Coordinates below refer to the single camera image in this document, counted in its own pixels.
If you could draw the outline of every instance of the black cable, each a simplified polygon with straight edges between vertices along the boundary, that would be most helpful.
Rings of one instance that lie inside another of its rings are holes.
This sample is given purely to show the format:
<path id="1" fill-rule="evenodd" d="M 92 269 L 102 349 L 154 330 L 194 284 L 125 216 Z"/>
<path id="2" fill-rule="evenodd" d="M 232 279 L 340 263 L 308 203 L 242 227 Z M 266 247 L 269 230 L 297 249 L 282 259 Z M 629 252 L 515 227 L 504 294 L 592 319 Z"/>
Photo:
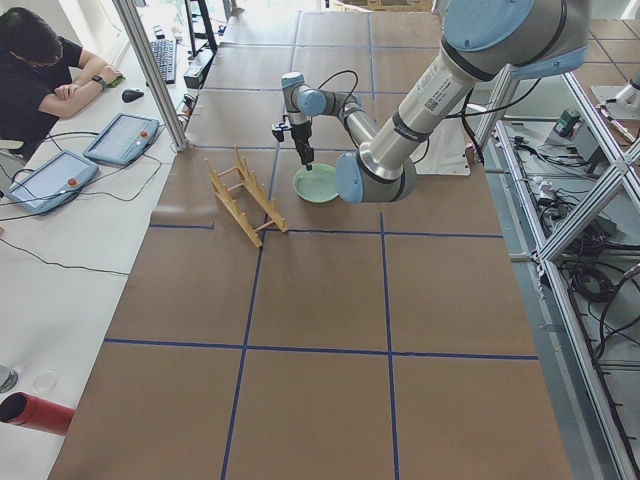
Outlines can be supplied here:
<path id="1" fill-rule="evenodd" d="M 607 241 L 606 247 L 611 250 L 640 250 L 640 245 L 625 245 Z"/>
<path id="2" fill-rule="evenodd" d="M 538 215 L 540 226 L 547 237 L 552 233 L 552 226 L 547 225 L 547 222 L 545 221 L 545 215 L 548 210 L 557 208 L 562 205 L 572 208 L 575 207 L 576 204 L 563 200 L 563 197 L 558 196 L 556 200 L 553 200 L 551 201 L 551 203 L 549 203 L 549 205 L 546 205 Z M 604 252 L 606 248 L 606 234 L 602 226 L 598 222 L 593 221 L 585 227 L 585 229 L 580 233 L 579 237 L 575 238 L 567 246 L 567 251 L 572 253 L 580 252 L 581 256 L 584 255 L 587 257 L 597 257 L 602 254 L 602 252 Z"/>
<path id="3" fill-rule="evenodd" d="M 16 173 L 13 174 L 13 176 L 11 177 L 11 183 L 16 183 L 16 177 L 24 172 L 32 173 L 34 172 L 34 170 L 33 168 L 21 168 L 20 170 L 18 170 Z"/>
<path id="4" fill-rule="evenodd" d="M 351 87 L 351 90 L 349 90 L 349 93 L 347 93 L 347 96 L 344 97 L 344 100 L 342 101 L 342 104 L 338 108 L 338 111 L 342 111 L 343 114 L 344 114 L 344 108 L 347 105 L 347 100 L 349 100 L 349 97 L 351 97 L 353 95 L 353 92 L 355 92 L 356 88 L 358 87 L 358 82 L 360 81 L 360 78 L 358 77 L 358 73 L 355 70 L 348 70 L 348 69 L 347 70 L 340 70 L 339 72 L 336 72 L 333 75 L 331 75 L 330 77 L 328 77 L 327 79 L 325 79 L 325 81 L 322 82 L 317 87 L 317 90 L 320 90 L 322 87 L 324 87 L 327 83 L 329 83 L 331 80 L 336 78 L 338 75 L 344 75 L 345 73 L 352 74 L 353 77 L 354 77 L 354 80 L 353 80 L 353 85 Z M 345 116 L 344 119 L 343 119 L 343 127 L 346 130 L 347 135 L 349 135 L 349 138 L 351 139 L 351 143 L 353 143 L 353 145 L 357 148 L 357 147 L 359 147 L 359 145 L 354 140 L 353 135 L 351 134 L 351 130 L 349 129 L 349 125 L 347 123 L 347 118 L 349 118 L 348 115 Z"/>
<path id="5" fill-rule="evenodd" d="M 542 160 L 543 162 L 547 162 L 550 163 L 552 165 L 557 165 L 559 167 L 584 167 L 585 165 L 588 165 L 589 162 L 576 162 L 576 163 L 565 163 L 565 162 L 561 162 L 559 160 L 556 160 L 555 158 L 560 158 L 560 157 L 553 157 L 551 155 L 547 155 L 544 153 L 540 153 L 537 149 L 529 146 L 529 145 L 525 145 L 524 143 L 521 142 L 515 142 L 514 147 L 516 150 L 524 150 L 526 152 L 529 152 L 530 155 L 533 155 L 534 157 L 539 158 L 540 160 Z"/>
<path id="6" fill-rule="evenodd" d="M 160 125 L 161 130 L 158 130 L 158 132 L 156 132 L 156 136 L 153 138 L 153 140 L 151 140 L 146 147 L 144 148 L 144 150 L 142 151 L 142 153 L 140 154 L 140 156 L 148 156 L 146 155 L 147 150 L 149 150 L 149 148 L 151 148 L 151 146 L 158 140 L 158 138 L 160 137 L 160 135 L 162 135 L 164 133 L 164 131 L 166 130 L 166 128 L 164 128 L 164 125 Z M 159 161 L 157 158 L 151 157 L 149 156 L 149 158 L 153 158 L 153 160 Z M 130 162 L 127 165 L 125 165 L 124 167 L 120 167 L 120 168 L 116 168 L 116 170 L 114 170 L 113 172 L 107 173 L 105 175 L 102 175 L 101 177 L 96 178 L 95 180 L 92 180 L 90 182 L 87 182 L 85 184 L 86 186 L 89 185 L 93 185 L 97 182 L 99 182 L 100 180 L 103 180 L 107 177 L 110 177 L 111 175 L 115 175 L 116 173 L 119 173 L 123 170 L 126 170 L 127 168 L 131 167 L 131 165 L 133 165 L 135 162 Z"/>
<path id="7" fill-rule="evenodd" d="M 477 116 L 480 116 L 480 115 L 487 115 L 488 113 L 496 113 L 496 112 L 500 112 L 502 110 L 506 110 L 507 108 L 511 108 L 514 105 L 516 105 L 516 104 L 520 103 L 521 101 L 523 101 L 529 95 L 531 95 L 531 93 L 538 86 L 538 84 L 540 83 L 541 80 L 542 80 L 541 78 L 536 80 L 534 82 L 534 84 L 531 86 L 531 88 L 524 95 L 522 95 L 520 98 L 518 98 L 517 100 L 514 100 L 511 103 L 503 105 L 502 107 L 498 107 L 498 108 L 494 108 L 494 109 L 490 109 L 490 110 L 485 110 L 484 112 L 467 113 L 465 116 L 467 116 L 467 117 L 477 117 Z M 458 112 L 458 113 L 454 113 L 452 115 L 447 115 L 445 118 L 460 118 L 461 116 L 462 116 L 462 112 Z"/>
<path id="8" fill-rule="evenodd" d="M 577 301 L 575 299 L 575 295 L 573 293 L 573 290 L 569 286 L 567 287 L 567 294 L 568 294 L 571 306 L 573 307 L 576 315 L 578 317 L 581 317 L 582 314 L 580 313 L 580 309 L 578 308 Z M 589 337 L 589 334 L 587 333 L 583 322 L 578 322 L 578 326 L 580 328 L 580 331 L 582 332 L 582 336 L 585 339 L 585 345 L 586 345 L 587 351 L 589 352 L 589 355 L 591 356 L 591 358 L 593 360 L 594 359 L 594 349 L 593 349 L 593 345 L 591 344 L 591 338 Z M 633 464 L 632 466 L 633 466 L 634 472 L 636 473 L 636 475 L 640 475 L 640 469 L 638 468 L 638 464 L 635 461 L 634 452 L 633 452 L 633 449 L 632 449 L 631 444 L 629 442 L 630 436 L 627 435 L 625 427 L 624 427 L 624 424 L 622 423 L 622 420 L 620 419 L 620 415 L 618 414 L 617 408 L 618 408 L 619 404 L 615 402 L 615 400 L 613 398 L 613 395 L 611 394 L 611 391 L 609 390 L 609 386 L 607 385 L 607 381 L 606 381 L 606 378 L 605 378 L 605 373 L 603 372 L 602 367 L 600 366 L 600 364 L 598 362 L 593 361 L 593 369 L 596 372 L 596 375 L 598 376 L 598 380 L 600 381 L 600 385 L 602 385 L 602 389 L 603 389 L 605 397 L 607 399 L 607 403 L 609 404 L 609 408 L 610 408 L 610 411 L 611 411 L 611 416 L 613 417 L 613 423 L 615 424 L 616 428 L 620 432 L 620 436 L 621 436 L 622 441 L 624 443 L 625 450 L 626 450 L 627 454 L 629 455 L 629 458 L 632 460 L 632 464 Z"/>
<path id="9" fill-rule="evenodd" d="M 49 140 L 51 140 L 51 141 L 53 142 L 53 144 L 54 144 L 56 147 L 58 147 L 58 150 L 62 151 L 62 147 L 61 147 L 60 145 L 58 145 L 58 142 L 56 142 L 56 141 L 53 139 L 53 136 L 52 136 L 52 135 L 50 135 L 50 134 L 49 134 L 49 135 L 47 135 L 47 138 L 48 138 Z"/>
<path id="10" fill-rule="evenodd" d="M 614 335 L 621 335 L 622 332 L 624 332 L 625 330 L 628 330 L 629 328 L 633 327 L 634 325 L 637 325 L 638 323 L 640 323 L 640 315 L 638 315 L 636 318 L 634 318 L 631 322 L 627 323 L 626 325 L 619 327 L 619 328 L 611 328 L 610 326 L 607 325 L 607 327 L 610 329 L 609 333 L 607 333 L 607 336 L 604 337 L 603 339 L 603 345 L 607 343 L 607 340 L 609 340 L 612 336 Z M 640 345 L 640 342 L 638 342 L 637 340 L 634 340 L 632 338 L 627 337 L 626 335 L 623 335 L 626 339 L 632 341 L 633 343 Z"/>
<path id="11" fill-rule="evenodd" d="M 146 153 L 142 154 L 143 156 L 150 158 L 152 160 L 154 160 L 155 162 L 158 163 L 156 169 L 153 171 L 153 173 L 151 173 L 151 175 L 149 176 L 149 178 L 147 178 L 147 180 L 142 184 L 142 186 L 140 187 L 140 189 L 138 190 L 138 192 L 133 195 L 130 198 L 122 198 L 122 197 L 118 197 L 117 195 L 114 195 L 112 193 L 109 192 L 89 192 L 89 193 L 81 193 L 80 195 L 83 196 L 91 196 L 91 195 L 106 195 L 108 197 L 111 198 L 115 198 L 116 200 L 120 200 L 121 202 L 132 202 L 133 200 L 135 200 L 136 198 L 138 198 L 140 196 L 140 194 L 142 194 L 142 191 L 144 190 L 144 188 L 149 184 L 149 182 L 151 182 L 151 180 L 156 176 L 156 174 L 158 173 L 158 171 L 162 168 L 162 162 L 160 160 L 158 160 L 155 157 L 152 157 Z"/>
<path id="12" fill-rule="evenodd" d="M 99 132 L 82 132 L 82 131 L 62 132 L 62 133 L 49 134 L 49 135 L 47 135 L 47 138 L 53 139 L 53 138 L 58 138 L 58 137 L 66 137 L 66 136 L 69 136 L 69 135 L 92 135 L 94 137 L 97 137 L 98 135 L 100 135 L 100 133 Z"/>
<path id="13" fill-rule="evenodd" d="M 123 275 L 123 276 L 129 276 L 128 273 L 125 272 L 118 272 L 115 270 L 103 270 L 101 268 L 91 268 L 91 267 L 85 267 L 83 265 L 64 265 L 62 263 L 59 262 L 50 262 L 48 260 L 45 260 L 44 258 L 40 257 L 39 255 L 36 255 L 33 252 L 30 252 L 29 250 L 27 250 L 26 248 L 22 248 L 22 247 L 18 247 L 17 245 L 14 245 L 12 243 L 7 242 L 5 239 L 0 238 L 0 242 L 4 243 L 5 245 L 14 248 L 20 252 L 24 252 L 28 255 L 31 255 L 32 257 L 40 260 L 42 263 L 44 263 L 45 265 L 53 265 L 56 267 L 61 267 L 61 268 L 66 268 L 66 269 L 70 269 L 70 270 L 87 270 L 89 272 L 99 272 L 99 273 L 111 273 L 113 275 Z"/>
<path id="14" fill-rule="evenodd" d="M 469 138 L 471 138 L 471 143 L 473 143 L 473 148 L 478 154 L 478 159 L 480 160 L 480 163 L 484 165 L 484 155 L 482 153 L 482 149 L 480 148 L 480 145 L 478 144 L 478 141 L 476 140 L 476 133 L 471 129 L 471 126 L 467 121 L 466 110 L 467 110 L 467 106 L 469 105 L 469 100 L 471 99 L 471 95 L 473 95 L 473 88 L 469 91 L 469 93 L 467 93 L 467 96 L 464 99 L 464 103 L 462 104 L 462 109 L 460 110 L 460 120 L 462 121 L 462 127 L 464 128 L 464 131 L 467 132 L 467 135 L 469 135 Z"/>
<path id="15" fill-rule="evenodd" d="M 413 162 L 414 165 L 419 164 L 422 160 L 424 160 L 425 158 L 427 158 L 427 153 L 429 153 L 429 147 L 431 146 L 431 137 L 427 138 L 427 146 L 424 149 L 424 153 L 422 154 L 422 156 L 416 160 L 415 162 Z"/>
<path id="16" fill-rule="evenodd" d="M 596 350 L 593 352 L 594 359 L 596 360 L 600 360 L 602 358 L 606 348 L 604 328 L 605 328 L 605 319 L 607 318 L 607 313 L 609 313 L 609 309 L 611 308 L 611 305 L 613 305 L 613 301 L 618 296 L 620 289 L 624 286 L 624 284 L 628 280 L 629 280 L 629 277 L 624 277 L 622 280 L 618 282 L 618 284 L 615 286 L 613 297 L 611 298 L 611 300 L 607 302 L 604 309 L 602 310 L 602 315 L 600 315 L 600 320 L 599 320 L 600 325 L 598 327 L 598 336 L 600 338 L 600 343 L 598 344 L 598 348 L 596 348 Z"/>
<path id="17" fill-rule="evenodd" d="M 593 303 L 608 302 L 615 295 L 615 286 L 609 277 L 590 265 L 575 269 L 571 275 L 571 287 Z"/>
<path id="18" fill-rule="evenodd" d="M 9 175 L 9 173 L 4 169 L 4 167 L 2 166 L 2 163 L 0 163 L 0 170 L 2 170 L 2 173 L 4 173 L 4 176 L 7 177 L 9 180 L 13 181 L 13 178 L 11 177 L 11 175 Z"/>
<path id="19" fill-rule="evenodd" d="M 591 190 L 581 190 L 581 191 L 576 191 L 576 190 L 567 190 L 566 188 L 559 188 L 558 192 L 567 192 L 567 193 L 575 193 L 577 195 L 583 194 L 583 193 L 590 193 Z"/>
<path id="20" fill-rule="evenodd" d="M 26 215 L 19 215 L 17 217 L 0 218 L 0 222 L 10 222 L 12 220 L 22 220 L 23 218 L 37 217 L 37 216 L 40 216 L 40 215 L 42 215 L 42 213 L 28 213 Z"/>

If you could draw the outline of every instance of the robot label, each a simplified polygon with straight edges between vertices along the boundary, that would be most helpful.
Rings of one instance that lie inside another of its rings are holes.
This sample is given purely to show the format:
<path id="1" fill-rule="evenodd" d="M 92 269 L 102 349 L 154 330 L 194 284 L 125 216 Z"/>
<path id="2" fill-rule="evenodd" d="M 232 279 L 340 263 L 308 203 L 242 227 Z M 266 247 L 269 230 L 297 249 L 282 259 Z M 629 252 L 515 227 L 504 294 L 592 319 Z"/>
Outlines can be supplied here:
<path id="1" fill-rule="evenodd" d="M 420 99 L 432 115 L 439 115 L 449 108 L 449 99 L 456 97 L 462 85 L 457 83 L 447 69 L 436 60 L 418 81 L 416 90 Z"/>

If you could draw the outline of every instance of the wristwatch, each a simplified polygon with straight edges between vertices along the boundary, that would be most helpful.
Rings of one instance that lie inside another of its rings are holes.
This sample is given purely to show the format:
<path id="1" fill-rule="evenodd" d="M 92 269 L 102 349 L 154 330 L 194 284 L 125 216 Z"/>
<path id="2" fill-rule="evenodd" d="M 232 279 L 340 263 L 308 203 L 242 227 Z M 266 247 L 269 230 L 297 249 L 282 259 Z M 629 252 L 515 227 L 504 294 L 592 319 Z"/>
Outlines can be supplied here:
<path id="1" fill-rule="evenodd" d="M 109 86 L 109 85 L 107 85 L 107 82 L 105 82 L 104 79 L 100 75 L 94 75 L 93 77 L 91 77 L 91 80 L 93 80 L 94 82 L 98 82 L 100 85 L 102 85 L 102 91 L 103 92 Z"/>

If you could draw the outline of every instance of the black t-shirt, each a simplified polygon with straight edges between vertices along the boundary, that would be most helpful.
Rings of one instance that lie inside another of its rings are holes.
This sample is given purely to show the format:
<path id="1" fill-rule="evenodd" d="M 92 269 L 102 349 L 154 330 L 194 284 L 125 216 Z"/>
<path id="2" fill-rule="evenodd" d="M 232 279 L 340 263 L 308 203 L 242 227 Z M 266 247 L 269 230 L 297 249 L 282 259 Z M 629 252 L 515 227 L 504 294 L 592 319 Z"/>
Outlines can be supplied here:
<path id="1" fill-rule="evenodd" d="M 58 121 L 40 112 L 44 97 L 71 83 L 69 67 L 77 67 L 82 47 L 59 37 L 62 58 L 52 67 L 32 68 L 0 45 L 0 138 L 22 140 L 18 152 L 30 156 Z"/>

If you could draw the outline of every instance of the electronic equipment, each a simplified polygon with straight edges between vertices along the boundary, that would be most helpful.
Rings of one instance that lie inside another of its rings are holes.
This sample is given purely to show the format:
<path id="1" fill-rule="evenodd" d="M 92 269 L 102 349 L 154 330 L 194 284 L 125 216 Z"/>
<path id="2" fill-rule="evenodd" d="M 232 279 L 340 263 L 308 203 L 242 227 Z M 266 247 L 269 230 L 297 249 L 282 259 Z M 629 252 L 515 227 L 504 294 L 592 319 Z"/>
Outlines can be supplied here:
<path id="1" fill-rule="evenodd" d="M 593 173 L 599 163 L 607 161 L 607 156 L 586 123 L 578 127 L 573 136 L 573 144 L 576 147 L 578 155 L 589 164 L 587 173 Z"/>
<path id="2" fill-rule="evenodd" d="M 155 139 L 159 127 L 154 118 L 119 113 L 82 155 L 96 162 L 128 165 Z"/>
<path id="3" fill-rule="evenodd" d="M 211 68 L 211 62 L 213 62 L 213 52 L 208 48 L 205 48 L 198 53 L 196 58 L 193 59 L 191 65 L 186 72 L 184 72 L 184 83 L 187 88 L 199 89 L 207 78 L 209 68 Z"/>
<path id="4" fill-rule="evenodd" d="M 158 40 L 162 40 L 164 38 L 164 30 L 160 25 L 154 25 L 153 34 Z"/>
<path id="5" fill-rule="evenodd" d="M 139 88 L 127 88 L 126 90 L 122 91 L 122 101 L 124 103 L 131 103 L 134 100 L 142 97 L 143 95 L 144 92 Z"/>
<path id="6" fill-rule="evenodd" d="M 98 166 L 91 160 L 63 150 L 25 179 L 16 181 L 7 198 L 30 213 L 48 212 L 73 200 L 96 174 Z"/>
<path id="7" fill-rule="evenodd" d="M 176 83 L 176 51 L 178 43 L 172 39 L 159 38 L 151 40 L 149 45 L 165 83 Z"/>
<path id="8" fill-rule="evenodd" d="M 579 121 L 580 112 L 575 109 L 567 109 L 560 115 L 553 127 L 553 131 L 561 137 L 569 137 L 573 134 L 573 129 Z"/>

